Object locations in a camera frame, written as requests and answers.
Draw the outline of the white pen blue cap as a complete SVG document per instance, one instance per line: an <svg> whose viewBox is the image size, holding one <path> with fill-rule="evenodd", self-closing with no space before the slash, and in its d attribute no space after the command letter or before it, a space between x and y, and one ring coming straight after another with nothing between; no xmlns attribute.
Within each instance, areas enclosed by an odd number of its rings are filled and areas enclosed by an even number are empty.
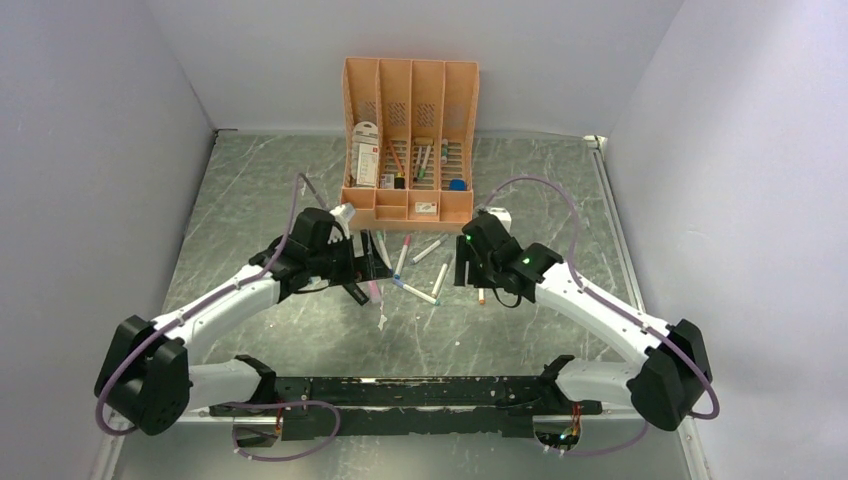
<svg viewBox="0 0 848 480"><path fill-rule="evenodd" d="M420 291L419 289L401 281L398 278L393 278L392 283L395 286L397 286L398 288L416 296L417 298L419 298L421 300L428 302L431 305L438 306L440 304L440 301L437 298Z"/></svg>

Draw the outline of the white pen dark grey cap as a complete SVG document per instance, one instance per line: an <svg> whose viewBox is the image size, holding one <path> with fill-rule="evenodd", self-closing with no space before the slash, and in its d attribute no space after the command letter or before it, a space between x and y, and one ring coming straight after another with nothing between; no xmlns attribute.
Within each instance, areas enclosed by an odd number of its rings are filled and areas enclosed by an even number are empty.
<svg viewBox="0 0 848 480"><path fill-rule="evenodd" d="M445 280L446 280L446 277L447 277L447 273L450 269L452 261L453 261L453 255L448 254L445 257L444 261L441 263L440 270L438 272L437 278L434 282L434 285L433 285L433 288L432 288L432 291L431 291L431 295L435 299L437 299L439 297L441 289L444 286L444 283L445 283Z"/></svg>

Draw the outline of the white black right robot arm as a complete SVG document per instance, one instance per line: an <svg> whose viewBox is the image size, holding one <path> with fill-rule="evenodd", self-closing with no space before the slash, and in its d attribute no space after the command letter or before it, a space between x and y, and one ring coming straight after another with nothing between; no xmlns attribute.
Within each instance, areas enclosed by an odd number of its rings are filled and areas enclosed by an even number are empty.
<svg viewBox="0 0 848 480"><path fill-rule="evenodd" d="M550 413L576 402L633 408L650 425L674 431L693 416L713 376L703 334L637 310L601 289L550 248L523 248L504 226L504 210L482 211L456 238L457 286L514 295L561 313L616 352L620 362L569 360L551 368L539 391Z"/></svg>

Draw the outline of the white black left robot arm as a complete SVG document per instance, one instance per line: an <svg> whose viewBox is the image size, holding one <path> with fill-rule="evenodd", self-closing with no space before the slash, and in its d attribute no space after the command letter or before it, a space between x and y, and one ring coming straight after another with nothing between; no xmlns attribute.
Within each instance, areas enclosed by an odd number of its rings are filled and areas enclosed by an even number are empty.
<svg viewBox="0 0 848 480"><path fill-rule="evenodd" d="M388 279L393 270L368 233L353 233L353 213L349 204L306 208L217 288L153 320L132 315L122 321L94 386L98 426L120 435L106 421L107 408L129 421L125 434L150 436L200 408L234 406L254 416L271 411L279 396L270 367L245 355L216 364L198 360L224 334L293 295L340 286L367 303L361 283Z"/></svg>

